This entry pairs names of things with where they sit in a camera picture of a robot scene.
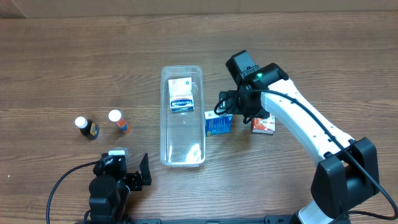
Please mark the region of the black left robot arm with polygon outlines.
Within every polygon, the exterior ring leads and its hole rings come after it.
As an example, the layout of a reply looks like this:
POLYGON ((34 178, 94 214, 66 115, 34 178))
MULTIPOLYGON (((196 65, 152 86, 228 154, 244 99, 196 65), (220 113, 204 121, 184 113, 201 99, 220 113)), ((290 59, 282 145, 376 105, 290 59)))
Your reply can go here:
POLYGON ((139 171, 127 171, 128 155, 125 150, 112 150, 102 154, 89 185, 91 223, 132 223, 125 213, 131 192, 141 191, 152 183, 149 158, 145 154, 139 171))

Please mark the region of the blue yellow VapoDrops box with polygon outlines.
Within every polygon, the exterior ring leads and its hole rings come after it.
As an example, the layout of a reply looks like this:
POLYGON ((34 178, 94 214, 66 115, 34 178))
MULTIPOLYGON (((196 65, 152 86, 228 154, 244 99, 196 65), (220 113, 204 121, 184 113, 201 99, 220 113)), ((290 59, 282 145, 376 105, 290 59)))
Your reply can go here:
POLYGON ((205 131, 207 136, 231 132, 233 115, 217 115, 213 111, 205 112, 205 131))

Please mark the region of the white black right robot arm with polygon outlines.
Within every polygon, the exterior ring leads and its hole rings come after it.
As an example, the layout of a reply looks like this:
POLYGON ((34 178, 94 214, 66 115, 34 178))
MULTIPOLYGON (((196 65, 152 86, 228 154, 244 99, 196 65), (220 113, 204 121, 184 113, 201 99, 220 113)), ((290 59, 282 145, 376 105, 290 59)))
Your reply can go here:
POLYGON ((220 92, 215 113, 240 114, 244 123, 274 115, 315 164, 313 200, 291 215, 290 223, 349 223, 355 206, 381 192, 375 145, 368 138, 355 140, 329 122, 277 64, 260 67, 242 50, 226 68, 237 89, 220 92))

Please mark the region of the red orange small box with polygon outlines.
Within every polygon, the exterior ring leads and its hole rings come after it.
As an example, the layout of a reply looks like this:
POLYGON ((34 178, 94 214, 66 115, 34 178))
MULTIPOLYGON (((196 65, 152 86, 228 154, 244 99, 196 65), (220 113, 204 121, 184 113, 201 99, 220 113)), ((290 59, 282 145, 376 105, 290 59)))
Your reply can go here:
POLYGON ((270 114, 268 118, 254 118, 251 121, 251 129, 253 133, 274 134, 275 116, 270 114))

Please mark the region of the white blue Hansaplast box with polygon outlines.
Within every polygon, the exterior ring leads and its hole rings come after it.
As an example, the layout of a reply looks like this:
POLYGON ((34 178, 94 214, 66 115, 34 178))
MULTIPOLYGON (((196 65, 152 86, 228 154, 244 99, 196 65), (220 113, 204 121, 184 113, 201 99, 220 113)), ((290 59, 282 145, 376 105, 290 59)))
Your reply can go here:
POLYGON ((170 79, 168 85, 171 112, 193 111, 192 78, 170 79))

